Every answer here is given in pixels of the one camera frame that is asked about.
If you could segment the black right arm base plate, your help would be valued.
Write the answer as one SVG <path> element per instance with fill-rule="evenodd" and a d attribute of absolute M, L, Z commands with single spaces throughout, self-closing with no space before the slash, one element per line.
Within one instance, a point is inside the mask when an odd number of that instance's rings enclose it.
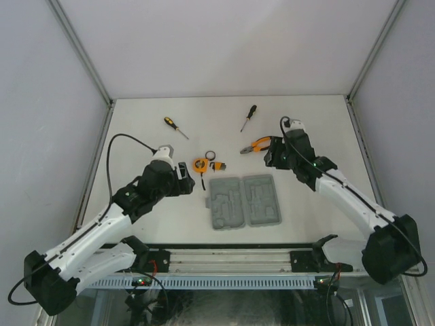
<path fill-rule="evenodd" d="M 290 263 L 292 272 L 296 273 L 320 273 L 335 272 L 339 267 L 343 272 L 352 272 L 353 267 L 348 264 L 339 266 L 338 263 L 328 261 L 323 253 L 317 254 L 308 251 L 290 251 Z"/>

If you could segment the orange black pliers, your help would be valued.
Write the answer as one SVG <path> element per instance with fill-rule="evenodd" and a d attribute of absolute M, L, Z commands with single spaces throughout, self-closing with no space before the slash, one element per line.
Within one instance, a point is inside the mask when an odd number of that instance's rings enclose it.
<path fill-rule="evenodd" d="M 252 152 L 257 153 L 260 151 L 267 151 L 271 145 L 271 139 L 272 139 L 272 136 L 262 137 L 256 141 L 254 141 L 253 143 L 251 143 L 250 146 L 243 148 L 240 151 L 240 154 L 244 155 L 244 154 L 248 154 L 248 153 L 252 153 Z"/>

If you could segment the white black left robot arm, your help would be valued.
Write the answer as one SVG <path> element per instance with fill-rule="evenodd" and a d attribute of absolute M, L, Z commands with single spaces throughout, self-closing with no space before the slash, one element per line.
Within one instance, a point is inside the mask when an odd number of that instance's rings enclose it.
<path fill-rule="evenodd" d="M 163 198 L 191 194 L 194 185 L 185 162 L 174 167 L 164 160 L 152 160 L 142 175 L 120 188 L 110 205 L 82 229 L 44 254 L 32 251 L 25 257 L 25 289 L 48 315 L 55 316 L 88 285 L 119 270 L 146 269 L 147 247 L 135 236 L 123 238 L 106 253 L 97 250 L 150 213 Z"/>

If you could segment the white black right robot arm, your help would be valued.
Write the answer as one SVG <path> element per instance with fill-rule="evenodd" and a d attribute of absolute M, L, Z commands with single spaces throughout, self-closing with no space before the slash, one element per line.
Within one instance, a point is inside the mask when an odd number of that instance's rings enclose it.
<path fill-rule="evenodd" d="M 318 270 L 346 264 L 365 270 L 384 285 L 401 274 L 409 275 L 418 264 L 427 268 L 415 220 L 409 215 L 397 216 L 360 192 L 332 160 L 316 156 L 304 130 L 272 137 L 264 162 L 268 167 L 292 171 L 301 183 L 331 201 L 363 234 L 363 240 L 341 239 L 334 234 L 319 240 L 319 250 L 312 254 Z"/>

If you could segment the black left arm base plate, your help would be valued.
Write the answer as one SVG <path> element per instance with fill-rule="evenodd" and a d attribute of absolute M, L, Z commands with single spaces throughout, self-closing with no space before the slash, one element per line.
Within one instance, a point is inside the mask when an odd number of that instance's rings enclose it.
<path fill-rule="evenodd" d="M 159 249 L 157 251 L 147 251 L 138 255 L 131 266 L 131 270 L 145 272 L 148 274 L 166 273 L 169 271 L 171 253 Z"/>

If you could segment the grey plastic tool case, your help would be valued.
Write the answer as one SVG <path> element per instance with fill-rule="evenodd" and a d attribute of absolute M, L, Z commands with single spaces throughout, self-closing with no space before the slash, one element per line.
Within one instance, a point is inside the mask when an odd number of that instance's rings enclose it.
<path fill-rule="evenodd" d="M 206 207 L 214 230 L 235 230 L 279 225 L 281 209 L 273 176 L 251 175 L 209 181 Z"/>

